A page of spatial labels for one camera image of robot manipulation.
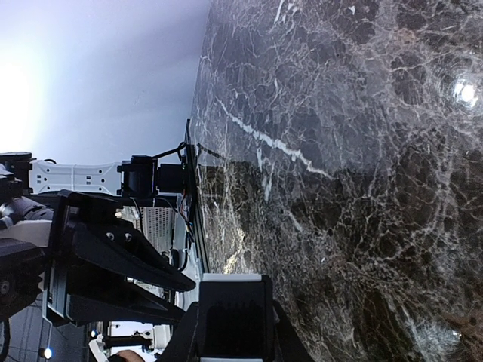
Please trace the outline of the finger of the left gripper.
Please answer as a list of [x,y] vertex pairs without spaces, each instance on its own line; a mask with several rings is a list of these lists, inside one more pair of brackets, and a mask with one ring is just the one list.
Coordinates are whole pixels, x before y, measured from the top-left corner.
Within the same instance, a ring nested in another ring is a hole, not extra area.
[[97,267],[125,277],[177,291],[190,291],[195,282],[166,262],[147,239],[129,225],[72,225],[72,251]]
[[136,284],[122,281],[67,294],[66,317],[73,322],[135,321],[178,324],[185,311]]

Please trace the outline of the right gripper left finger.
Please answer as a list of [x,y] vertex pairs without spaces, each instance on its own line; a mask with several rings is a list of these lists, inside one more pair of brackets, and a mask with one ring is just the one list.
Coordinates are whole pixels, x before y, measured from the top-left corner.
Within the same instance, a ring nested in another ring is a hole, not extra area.
[[198,302],[194,302],[186,311],[158,362],[199,361],[196,353],[197,326]]

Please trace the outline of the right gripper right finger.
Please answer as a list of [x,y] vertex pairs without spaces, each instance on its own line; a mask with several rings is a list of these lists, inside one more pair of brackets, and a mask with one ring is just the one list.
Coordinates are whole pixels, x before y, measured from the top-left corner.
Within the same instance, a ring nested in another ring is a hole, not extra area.
[[273,307],[278,317],[275,322],[275,361],[314,362],[281,304],[275,300]]

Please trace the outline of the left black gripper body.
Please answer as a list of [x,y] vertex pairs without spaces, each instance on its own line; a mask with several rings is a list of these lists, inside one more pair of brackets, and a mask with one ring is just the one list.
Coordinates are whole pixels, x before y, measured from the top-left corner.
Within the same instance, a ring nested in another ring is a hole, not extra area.
[[61,191],[52,219],[48,255],[51,258],[45,272],[42,312],[56,325],[73,323],[66,317],[68,293],[85,289],[110,287],[127,281],[129,277],[117,275],[79,259],[72,251],[72,225],[83,223],[129,225],[131,222],[116,216],[118,205],[105,198],[78,192]]

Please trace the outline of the white remote control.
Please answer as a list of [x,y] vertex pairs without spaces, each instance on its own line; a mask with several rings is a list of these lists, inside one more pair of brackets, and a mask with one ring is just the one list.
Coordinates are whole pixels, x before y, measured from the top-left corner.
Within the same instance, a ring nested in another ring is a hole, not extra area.
[[198,294],[200,361],[273,361],[272,281],[261,274],[203,274]]

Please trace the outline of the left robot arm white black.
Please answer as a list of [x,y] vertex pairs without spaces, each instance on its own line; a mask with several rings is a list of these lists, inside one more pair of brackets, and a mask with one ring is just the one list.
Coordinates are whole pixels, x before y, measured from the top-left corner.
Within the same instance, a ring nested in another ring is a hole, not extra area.
[[144,234],[117,217],[126,205],[172,207],[183,165],[135,155],[83,166],[28,152],[1,156],[1,319],[43,298],[53,324],[137,321],[178,324],[183,310],[143,289],[186,292],[195,282]]

